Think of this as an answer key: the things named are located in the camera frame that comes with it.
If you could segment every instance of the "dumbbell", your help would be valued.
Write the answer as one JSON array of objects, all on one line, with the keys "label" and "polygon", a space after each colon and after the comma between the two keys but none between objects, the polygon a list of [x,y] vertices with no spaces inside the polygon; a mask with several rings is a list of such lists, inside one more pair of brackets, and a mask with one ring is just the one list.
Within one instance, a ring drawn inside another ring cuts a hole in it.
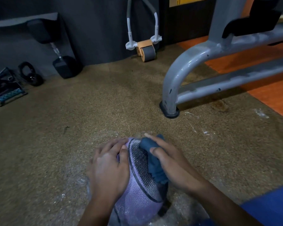
[{"label": "dumbbell", "polygon": [[41,44],[50,44],[58,58],[53,61],[53,66],[59,75],[66,79],[79,74],[82,67],[70,56],[62,56],[54,44],[61,38],[61,29],[58,20],[33,19],[26,23],[30,34]]}]

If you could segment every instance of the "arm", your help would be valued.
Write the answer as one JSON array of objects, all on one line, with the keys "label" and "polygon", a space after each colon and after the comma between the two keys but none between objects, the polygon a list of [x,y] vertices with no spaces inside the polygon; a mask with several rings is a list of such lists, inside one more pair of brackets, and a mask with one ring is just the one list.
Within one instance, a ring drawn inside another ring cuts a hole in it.
[{"label": "arm", "polygon": [[161,162],[168,179],[179,189],[195,198],[219,226],[261,225],[239,205],[202,177],[188,162],[183,153],[164,140],[145,134],[162,148],[150,152]]},{"label": "arm", "polygon": [[108,225],[113,206],[129,182],[128,151],[124,145],[127,141],[127,138],[110,140],[94,151],[87,165],[92,197],[78,226]]}]

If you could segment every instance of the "blue cloth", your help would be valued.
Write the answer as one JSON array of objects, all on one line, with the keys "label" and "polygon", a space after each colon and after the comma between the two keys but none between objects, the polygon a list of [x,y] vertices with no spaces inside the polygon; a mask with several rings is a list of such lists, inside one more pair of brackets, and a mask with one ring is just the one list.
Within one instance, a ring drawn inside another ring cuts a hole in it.
[{"label": "blue cloth", "polygon": [[[241,207],[265,226],[283,226],[283,187],[247,201]],[[215,224],[208,219],[197,225]]]},{"label": "blue cloth", "polygon": [[[162,134],[158,134],[157,137],[164,140]],[[150,138],[142,138],[139,144],[141,149],[144,149],[148,153],[148,172],[151,174],[153,180],[156,183],[166,184],[169,180],[161,167],[160,161],[154,155],[151,154],[151,147],[160,147],[155,141]]]}]

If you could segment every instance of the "orange mat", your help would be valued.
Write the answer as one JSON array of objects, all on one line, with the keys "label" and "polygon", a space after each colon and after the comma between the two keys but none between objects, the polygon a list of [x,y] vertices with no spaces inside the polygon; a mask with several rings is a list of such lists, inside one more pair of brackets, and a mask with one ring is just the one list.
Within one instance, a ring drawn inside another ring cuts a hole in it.
[{"label": "orange mat", "polygon": [[[204,42],[207,36],[178,43],[184,49]],[[205,62],[219,73],[228,73],[269,60],[283,57],[283,43],[260,46]],[[283,116],[283,73],[241,86],[252,96]]]}]

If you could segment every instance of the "hand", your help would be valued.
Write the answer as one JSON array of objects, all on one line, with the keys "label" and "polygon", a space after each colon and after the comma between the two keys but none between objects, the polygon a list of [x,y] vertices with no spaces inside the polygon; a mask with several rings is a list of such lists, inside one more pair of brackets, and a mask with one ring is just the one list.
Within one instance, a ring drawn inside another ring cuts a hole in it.
[{"label": "hand", "polygon": [[127,138],[113,139],[94,151],[87,165],[92,198],[100,198],[113,206],[126,190],[130,177],[128,150],[124,145],[127,141]]},{"label": "hand", "polygon": [[147,133],[144,135],[161,147],[153,147],[150,152],[159,159],[162,169],[174,186],[187,194],[192,194],[207,183],[206,179],[191,166],[181,150],[159,137]]}]

